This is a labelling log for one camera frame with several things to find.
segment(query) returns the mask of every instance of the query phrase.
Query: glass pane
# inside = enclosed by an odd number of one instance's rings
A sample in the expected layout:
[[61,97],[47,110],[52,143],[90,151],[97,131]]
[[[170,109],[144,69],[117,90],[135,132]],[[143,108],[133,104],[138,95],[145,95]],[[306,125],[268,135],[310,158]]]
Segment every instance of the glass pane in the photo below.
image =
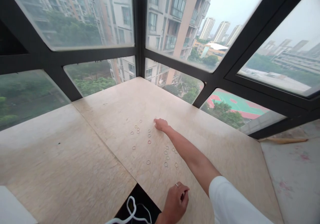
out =
[[148,58],[145,79],[190,104],[204,87],[202,81]]
[[0,75],[0,131],[70,103],[43,70]]
[[[132,0],[16,0],[51,50],[133,46]],[[124,39],[117,38],[123,30]]]
[[136,77],[134,56],[71,64],[63,69],[83,97]]
[[239,75],[302,96],[320,90],[320,0],[302,0]]
[[148,0],[146,46],[213,72],[260,1]]
[[286,118],[219,88],[214,90],[201,110],[247,135]]

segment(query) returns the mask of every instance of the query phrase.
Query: wooden board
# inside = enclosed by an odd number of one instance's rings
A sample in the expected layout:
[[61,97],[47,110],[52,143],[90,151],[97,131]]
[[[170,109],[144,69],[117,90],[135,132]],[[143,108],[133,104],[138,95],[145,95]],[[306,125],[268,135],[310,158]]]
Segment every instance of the wooden board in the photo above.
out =
[[39,223],[104,224],[136,185],[72,104],[1,131],[0,167]]
[[[256,140],[140,77],[73,104],[161,210],[168,189],[177,181],[190,187],[188,209],[180,223],[213,223],[212,205],[181,157],[172,152],[168,137],[155,129],[156,116],[166,119],[197,146],[265,216],[274,223],[283,223]],[[169,160],[164,154],[166,146]]]

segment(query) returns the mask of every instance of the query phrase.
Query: hand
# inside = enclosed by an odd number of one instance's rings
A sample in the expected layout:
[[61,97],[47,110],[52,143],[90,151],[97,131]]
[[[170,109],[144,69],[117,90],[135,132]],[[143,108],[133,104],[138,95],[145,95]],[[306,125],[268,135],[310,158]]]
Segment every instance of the hand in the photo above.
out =
[[159,130],[159,131],[164,131],[166,127],[168,127],[168,122],[164,119],[154,119],[154,122],[156,123],[154,126]]
[[158,217],[161,220],[159,223],[176,224],[187,210],[190,188],[181,182],[178,182],[177,185],[179,187],[174,185],[168,191],[163,212]]

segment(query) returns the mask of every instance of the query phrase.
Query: white cable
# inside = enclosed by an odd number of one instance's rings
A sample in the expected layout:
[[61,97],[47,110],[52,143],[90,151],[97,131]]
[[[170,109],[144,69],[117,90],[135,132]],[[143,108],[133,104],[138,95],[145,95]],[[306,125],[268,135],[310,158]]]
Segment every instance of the white cable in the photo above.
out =
[[[130,209],[129,209],[129,200],[132,200],[133,202],[133,213],[131,213]],[[130,216],[125,219],[125,220],[120,220],[119,218],[113,218],[110,221],[106,222],[105,224],[114,224],[114,223],[118,223],[118,224],[126,224],[127,222],[129,222],[132,218],[137,220],[137,221],[145,221],[147,224],[152,224],[152,220],[151,220],[151,215],[149,210],[143,205],[143,204],[138,204],[138,205],[142,205],[144,207],[144,209],[147,210],[147,212],[149,213],[149,217],[150,217],[150,223],[145,219],[145,218],[137,218],[134,216],[134,214],[136,214],[137,211],[137,206],[136,206],[136,202],[134,200],[134,198],[132,196],[129,196],[128,201],[127,201],[127,210],[130,213]]]

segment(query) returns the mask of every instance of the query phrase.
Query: metal frame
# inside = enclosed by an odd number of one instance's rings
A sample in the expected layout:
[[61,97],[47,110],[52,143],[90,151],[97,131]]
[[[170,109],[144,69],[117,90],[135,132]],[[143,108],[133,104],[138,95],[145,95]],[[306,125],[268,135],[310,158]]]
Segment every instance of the metal frame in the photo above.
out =
[[82,98],[63,70],[63,66],[81,62],[136,56],[136,76],[145,76],[149,58],[205,83],[193,105],[200,108],[216,88],[224,89],[260,104],[286,119],[249,136],[260,139],[320,118],[320,95],[311,98],[291,94],[272,86],[238,76],[238,70],[279,26],[301,0],[262,0],[220,65],[208,73],[184,62],[146,48],[147,0],[133,0],[134,47],[51,51],[38,35],[15,0],[0,0],[0,20],[27,50],[27,54],[0,56],[0,74],[43,69],[71,100]]

